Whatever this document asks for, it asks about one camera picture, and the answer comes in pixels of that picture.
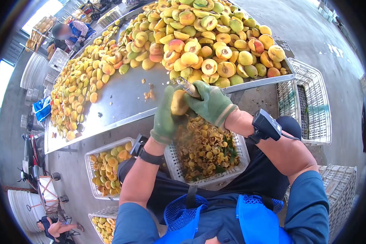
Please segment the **crate of peach pits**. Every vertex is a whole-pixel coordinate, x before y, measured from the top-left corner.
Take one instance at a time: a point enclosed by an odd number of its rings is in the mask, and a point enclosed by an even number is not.
[[[114,237],[117,215],[118,206],[108,207],[96,213],[88,214],[98,236],[106,244],[111,244],[112,238]]]
[[[133,138],[126,137],[85,154],[88,179],[96,199],[119,200],[118,165],[132,157],[133,143]]]

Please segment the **black strap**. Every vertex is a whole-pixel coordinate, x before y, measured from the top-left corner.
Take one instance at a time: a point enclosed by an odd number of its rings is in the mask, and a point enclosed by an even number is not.
[[[274,202],[272,201],[272,198],[264,196],[264,195],[259,194],[259,193],[253,193],[253,194],[261,196],[261,201],[263,202],[264,206],[266,208],[270,209],[271,211],[274,210]]]
[[[187,191],[187,197],[186,197],[186,208],[196,208],[197,203],[195,202],[195,195],[197,194],[197,185],[190,185]]]

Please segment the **blue shirt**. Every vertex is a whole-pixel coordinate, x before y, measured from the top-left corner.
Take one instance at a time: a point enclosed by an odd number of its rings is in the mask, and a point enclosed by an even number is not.
[[[207,199],[209,208],[200,214],[198,232],[194,239],[182,244],[204,243],[203,240],[215,236],[221,243],[244,243],[236,218],[238,197],[238,193],[228,193]],[[218,203],[220,199],[232,201]],[[284,230],[294,243],[328,243],[328,212],[329,202],[320,174],[304,172],[290,189]],[[124,203],[119,207],[112,244],[148,244],[158,238],[156,224],[146,209],[136,203]]]

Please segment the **woman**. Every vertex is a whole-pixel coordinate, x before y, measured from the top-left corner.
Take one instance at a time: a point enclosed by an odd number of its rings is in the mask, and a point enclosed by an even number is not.
[[[89,24],[74,20],[68,25],[58,24],[54,26],[52,34],[54,38],[65,41],[69,49],[78,51],[97,33]]]
[[[54,240],[55,242],[63,242],[65,243],[65,235],[62,235],[62,233],[70,231],[73,228],[78,228],[81,231],[84,231],[84,228],[81,224],[63,224],[61,222],[53,222],[51,218],[47,216],[43,216],[42,219],[40,219],[37,222],[37,226],[41,231],[45,232],[46,237],[49,237],[50,239]]]

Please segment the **black watch strap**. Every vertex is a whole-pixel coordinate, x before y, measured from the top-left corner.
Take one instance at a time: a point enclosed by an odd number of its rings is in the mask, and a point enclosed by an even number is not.
[[[147,153],[144,150],[144,148],[142,148],[140,150],[140,153],[138,154],[138,156],[145,162],[148,162],[151,164],[160,165],[163,162],[163,160],[162,160],[163,155],[161,155],[161,156],[150,155],[149,153]]]
[[[258,144],[260,139],[266,140],[268,139],[268,136],[265,136],[259,130],[255,129],[254,134],[248,136],[247,142],[250,144]]]

